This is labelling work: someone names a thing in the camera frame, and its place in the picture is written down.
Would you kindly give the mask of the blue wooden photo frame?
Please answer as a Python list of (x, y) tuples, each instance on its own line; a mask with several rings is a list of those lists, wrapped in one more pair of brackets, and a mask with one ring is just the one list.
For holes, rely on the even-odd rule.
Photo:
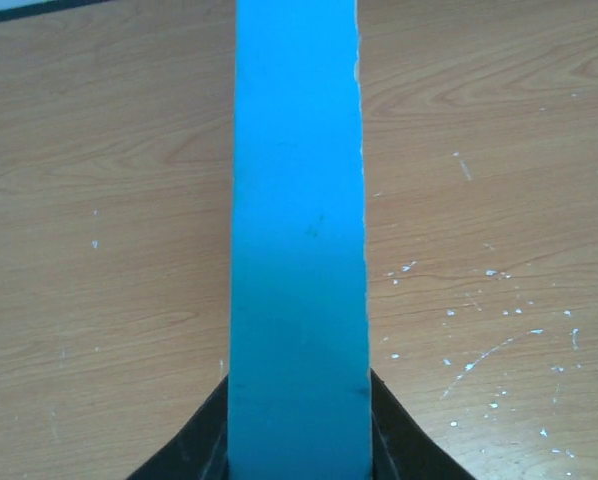
[(235, 53), (229, 474), (367, 479), (357, 5), (240, 1)]

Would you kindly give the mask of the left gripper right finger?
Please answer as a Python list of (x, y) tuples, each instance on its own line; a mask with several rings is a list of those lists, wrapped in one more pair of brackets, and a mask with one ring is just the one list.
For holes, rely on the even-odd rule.
[(474, 480), (422, 430), (374, 370), (370, 377), (374, 480)]

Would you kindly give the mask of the black enclosure frame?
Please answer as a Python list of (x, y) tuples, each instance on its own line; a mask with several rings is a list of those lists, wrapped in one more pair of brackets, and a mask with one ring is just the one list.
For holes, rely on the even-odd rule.
[(60, 10), (66, 1), (0, 0), (0, 22), (7, 22)]

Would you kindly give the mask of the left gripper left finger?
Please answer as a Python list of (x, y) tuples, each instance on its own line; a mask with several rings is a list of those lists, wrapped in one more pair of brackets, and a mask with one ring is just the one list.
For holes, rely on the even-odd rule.
[(127, 479), (228, 479), (227, 408), (225, 376), (179, 432)]

